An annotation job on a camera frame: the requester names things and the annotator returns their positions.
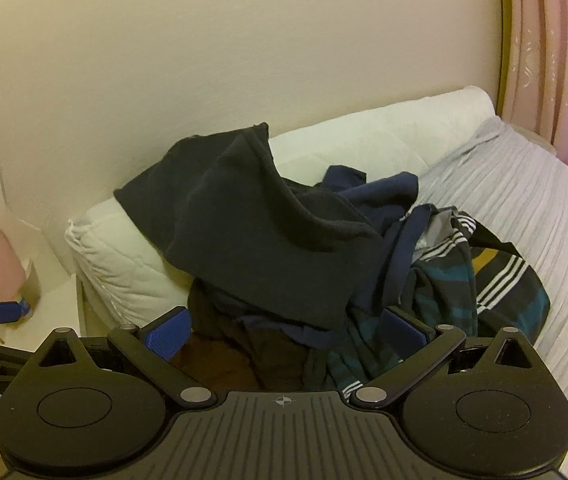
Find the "black sweatshirt garment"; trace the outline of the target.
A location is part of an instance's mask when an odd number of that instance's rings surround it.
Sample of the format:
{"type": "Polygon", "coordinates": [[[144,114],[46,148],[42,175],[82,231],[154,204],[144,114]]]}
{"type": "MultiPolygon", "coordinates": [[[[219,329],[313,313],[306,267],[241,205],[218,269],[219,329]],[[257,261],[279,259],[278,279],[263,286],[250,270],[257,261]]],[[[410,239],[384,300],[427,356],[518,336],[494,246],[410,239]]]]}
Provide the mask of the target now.
{"type": "Polygon", "coordinates": [[[341,325],[381,245],[344,198],[278,173],[265,122],[183,139],[114,196],[171,266],[323,330],[341,325]]]}

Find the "white quilted mattress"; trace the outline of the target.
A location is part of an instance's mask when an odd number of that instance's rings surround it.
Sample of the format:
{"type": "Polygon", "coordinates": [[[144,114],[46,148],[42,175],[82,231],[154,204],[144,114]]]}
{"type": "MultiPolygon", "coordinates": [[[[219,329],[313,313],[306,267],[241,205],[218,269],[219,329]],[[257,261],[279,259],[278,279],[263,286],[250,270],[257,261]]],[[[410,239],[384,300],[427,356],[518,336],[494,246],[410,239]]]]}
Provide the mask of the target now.
{"type": "Polygon", "coordinates": [[[107,322],[147,324],[200,280],[251,314],[333,330],[354,292],[409,264],[389,226],[418,174],[493,116],[467,87],[280,136],[267,124],[191,136],[64,237],[107,322]]]}

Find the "teal striped shirt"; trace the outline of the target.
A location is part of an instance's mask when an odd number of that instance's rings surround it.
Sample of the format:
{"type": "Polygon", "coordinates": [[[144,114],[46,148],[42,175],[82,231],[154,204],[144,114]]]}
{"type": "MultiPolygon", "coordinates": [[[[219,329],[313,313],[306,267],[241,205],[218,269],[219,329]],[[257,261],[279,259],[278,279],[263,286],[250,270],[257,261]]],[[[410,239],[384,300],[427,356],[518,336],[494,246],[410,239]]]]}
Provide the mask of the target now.
{"type": "Polygon", "coordinates": [[[391,307],[470,337],[512,326],[536,341],[550,300],[512,243],[455,207],[418,206],[390,226],[380,263],[351,297],[327,352],[329,377],[344,398],[401,362],[380,327],[391,307]]]}

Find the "navy blue garment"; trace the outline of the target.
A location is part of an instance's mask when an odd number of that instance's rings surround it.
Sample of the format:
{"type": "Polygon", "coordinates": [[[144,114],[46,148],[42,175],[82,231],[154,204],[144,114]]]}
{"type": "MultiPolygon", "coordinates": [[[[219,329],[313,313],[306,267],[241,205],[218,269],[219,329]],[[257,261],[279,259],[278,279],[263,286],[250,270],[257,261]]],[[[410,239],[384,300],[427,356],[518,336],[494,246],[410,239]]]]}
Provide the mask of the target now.
{"type": "Polygon", "coordinates": [[[413,174],[367,181],[331,166],[315,188],[282,178],[273,166],[252,168],[241,185],[248,278],[239,317],[251,339],[324,349],[346,322],[354,292],[373,274],[393,223],[416,200],[413,174]]]}

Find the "grey striped bedspread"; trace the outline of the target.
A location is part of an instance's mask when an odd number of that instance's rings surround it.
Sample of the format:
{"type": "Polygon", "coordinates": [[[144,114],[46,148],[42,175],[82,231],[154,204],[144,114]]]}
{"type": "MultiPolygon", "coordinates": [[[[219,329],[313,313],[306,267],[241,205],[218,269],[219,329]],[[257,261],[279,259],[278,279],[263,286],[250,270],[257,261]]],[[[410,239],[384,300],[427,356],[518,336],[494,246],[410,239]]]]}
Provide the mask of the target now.
{"type": "Polygon", "coordinates": [[[550,299],[535,348],[568,398],[568,166],[493,118],[419,178],[419,199],[465,210],[531,264],[550,299]]]}

